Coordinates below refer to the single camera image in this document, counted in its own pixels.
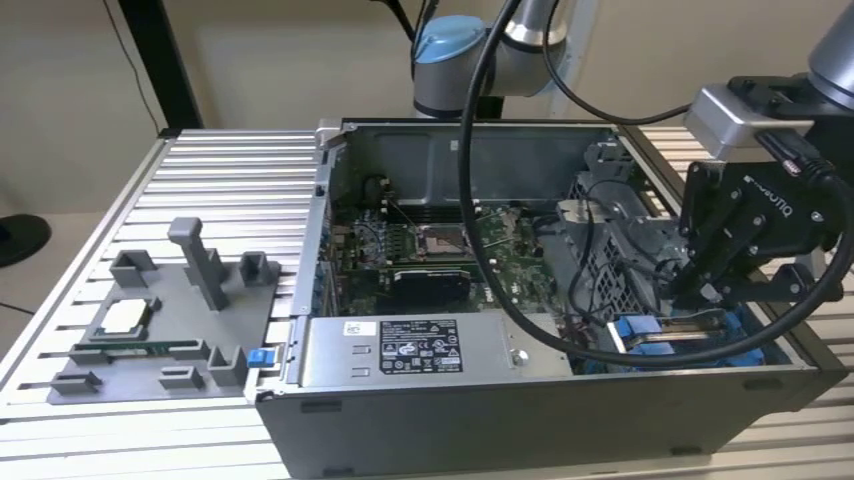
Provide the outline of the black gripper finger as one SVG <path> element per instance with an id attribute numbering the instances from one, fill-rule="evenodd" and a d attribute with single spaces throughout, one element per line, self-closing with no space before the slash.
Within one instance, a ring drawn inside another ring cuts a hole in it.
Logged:
<path id="1" fill-rule="evenodd" d="M 689 260 L 670 284 L 677 306 L 697 306 L 705 303 L 700 290 L 707 281 L 712 241 L 716 239 L 711 220 L 719 205 L 723 174 L 723 164 L 697 161 L 689 166 L 678 223 L 680 235 L 686 240 Z"/>
<path id="2" fill-rule="evenodd" d="M 769 277 L 760 277 L 760 267 L 779 256 L 761 250 L 752 252 L 719 250 L 705 255 L 704 273 L 723 297 L 727 306 L 745 302 L 800 301 L 816 281 L 805 266 L 791 262 Z"/>

